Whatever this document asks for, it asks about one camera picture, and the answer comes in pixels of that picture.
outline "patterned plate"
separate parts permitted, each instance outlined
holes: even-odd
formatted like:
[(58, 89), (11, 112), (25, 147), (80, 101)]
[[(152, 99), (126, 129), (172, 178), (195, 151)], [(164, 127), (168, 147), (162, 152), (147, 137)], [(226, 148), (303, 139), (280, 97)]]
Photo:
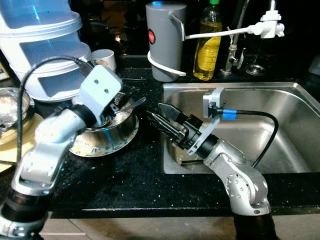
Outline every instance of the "patterned plate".
[(101, 157), (105, 155), (112, 154), (116, 151), (119, 151), (120, 149), (124, 148), (126, 145), (128, 145), (132, 139), (136, 136), (139, 128), (139, 120), (136, 117), (136, 125), (134, 127), (133, 132), (129, 136), (129, 138), (120, 144), (112, 145), (112, 147), (95, 147), (91, 146), (88, 143), (86, 143), (82, 136), (79, 135), (74, 144), (73, 147), (70, 148), (70, 152), (72, 152), (75, 155), (78, 155), (80, 157), (87, 157), (87, 158), (94, 158), (94, 157)]

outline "metal utensil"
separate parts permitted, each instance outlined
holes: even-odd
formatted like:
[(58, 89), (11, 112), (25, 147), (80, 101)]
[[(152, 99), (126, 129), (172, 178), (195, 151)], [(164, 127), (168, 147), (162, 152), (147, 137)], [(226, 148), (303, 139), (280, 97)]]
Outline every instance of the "metal utensil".
[(118, 114), (118, 113), (121, 113), (121, 112), (128, 111), (129, 109), (133, 109), (133, 108), (143, 104), (146, 101), (146, 99), (147, 98), (144, 96), (144, 97), (140, 98), (138, 101), (134, 102), (133, 104), (131, 104), (131, 105), (119, 110), (119, 111), (116, 111), (114, 114)]

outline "white clamp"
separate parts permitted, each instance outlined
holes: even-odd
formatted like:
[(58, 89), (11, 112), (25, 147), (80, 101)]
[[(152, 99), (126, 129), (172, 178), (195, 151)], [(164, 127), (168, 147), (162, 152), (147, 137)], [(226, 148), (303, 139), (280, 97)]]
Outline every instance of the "white clamp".
[(278, 23), (279, 20), (281, 20), (281, 15), (277, 10), (266, 11), (265, 15), (261, 17), (261, 22), (248, 27), (250, 29), (248, 33), (261, 35), (262, 39), (272, 39), (275, 35), (283, 37), (285, 26)]

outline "red logo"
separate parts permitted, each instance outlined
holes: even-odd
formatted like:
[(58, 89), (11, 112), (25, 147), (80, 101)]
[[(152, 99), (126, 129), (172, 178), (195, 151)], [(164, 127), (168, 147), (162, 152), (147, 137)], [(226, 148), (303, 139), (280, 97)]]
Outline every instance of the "red logo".
[(149, 34), (149, 42), (151, 44), (155, 44), (155, 42), (156, 42), (155, 33), (151, 29), (149, 29), (148, 34)]

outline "plastic container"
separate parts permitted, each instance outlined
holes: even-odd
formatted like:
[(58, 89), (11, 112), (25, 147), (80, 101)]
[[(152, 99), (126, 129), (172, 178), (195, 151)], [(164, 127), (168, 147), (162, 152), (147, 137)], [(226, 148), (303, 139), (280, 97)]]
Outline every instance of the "plastic container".
[(2, 33), (34, 26), (51, 25), (73, 18), (68, 0), (1, 0)]
[[(0, 38), (0, 48), (11, 67), (23, 73), (26, 73), (32, 65), (48, 57), (65, 55), (79, 58), (90, 54), (89, 46), (80, 41), (77, 32), (41, 41), (19, 42), (15, 40)], [(70, 64), (75, 63), (67, 60), (55, 61), (40, 67), (36, 72), (54, 71)]]
[(7, 31), (1, 27), (0, 38), (19, 38), (21, 43), (57, 38), (75, 32), (82, 27), (80, 15), (76, 12), (72, 12), (71, 15), (70, 20), (58, 23), (6, 29)]
[[(210, 0), (210, 5), (203, 11), (200, 20), (200, 33), (222, 31), (219, 13), (220, 0)], [(194, 56), (193, 75), (200, 80), (208, 81), (214, 75), (221, 36), (200, 38)]]
[[(26, 73), (12, 68), (17, 77), (22, 80)], [(79, 68), (66, 68), (63, 70), (35, 73), (26, 82), (27, 93), (35, 100), (41, 102), (61, 102), (74, 97), (85, 76)]]

